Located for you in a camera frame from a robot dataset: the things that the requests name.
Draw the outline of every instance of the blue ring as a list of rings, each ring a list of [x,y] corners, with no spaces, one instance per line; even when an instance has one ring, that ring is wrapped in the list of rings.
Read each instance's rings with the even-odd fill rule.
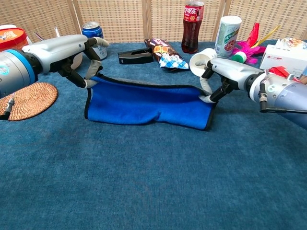
[[[26,70],[28,71],[29,77],[30,77],[30,85],[33,84],[35,82],[35,74],[34,71],[30,65],[30,63],[27,61],[27,59],[25,59],[24,56],[22,56],[20,53],[18,53],[16,50],[13,49],[7,49],[7,52],[15,55],[24,65],[24,67],[26,68]]]

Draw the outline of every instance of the beige backdrop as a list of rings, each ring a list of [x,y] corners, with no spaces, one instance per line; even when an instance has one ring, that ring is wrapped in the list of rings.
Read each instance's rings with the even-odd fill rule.
[[[200,41],[214,41],[220,18],[237,15],[243,20],[238,40],[245,40],[255,22],[263,37],[277,25],[272,39],[286,36],[307,39],[307,0],[206,0]],[[80,26],[98,22],[111,43],[142,42],[157,37],[181,41],[184,0],[0,0],[0,24],[15,24],[45,39],[79,34]]]

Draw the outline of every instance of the red bottle label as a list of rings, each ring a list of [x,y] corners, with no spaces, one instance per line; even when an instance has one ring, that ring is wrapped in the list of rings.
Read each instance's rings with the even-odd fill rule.
[[[184,8],[184,20],[190,23],[196,23],[202,20],[204,6],[189,6]]]

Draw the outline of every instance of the blue towel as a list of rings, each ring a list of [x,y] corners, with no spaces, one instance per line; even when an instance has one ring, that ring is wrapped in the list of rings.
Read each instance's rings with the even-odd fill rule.
[[[102,74],[88,90],[85,118],[91,121],[142,125],[166,122],[207,130],[215,104],[198,98],[203,91],[189,85],[153,85],[118,80]]]

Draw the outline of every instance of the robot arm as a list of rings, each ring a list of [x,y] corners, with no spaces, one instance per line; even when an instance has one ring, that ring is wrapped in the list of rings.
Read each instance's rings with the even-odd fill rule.
[[[211,90],[208,79],[217,73],[222,85],[213,93],[200,98],[207,103],[217,103],[233,90],[248,93],[248,97],[260,104],[262,113],[278,113],[299,126],[307,129],[307,86],[276,74],[223,58],[213,58],[207,63],[199,61],[205,71],[201,86]]]
[[[78,87],[93,86],[94,82],[89,79],[101,68],[100,58],[92,48],[97,45],[109,44],[102,38],[76,34],[27,45],[22,51],[0,52],[0,98],[33,84],[40,73],[58,72]],[[81,52],[92,61],[86,79],[71,68],[73,58]]]

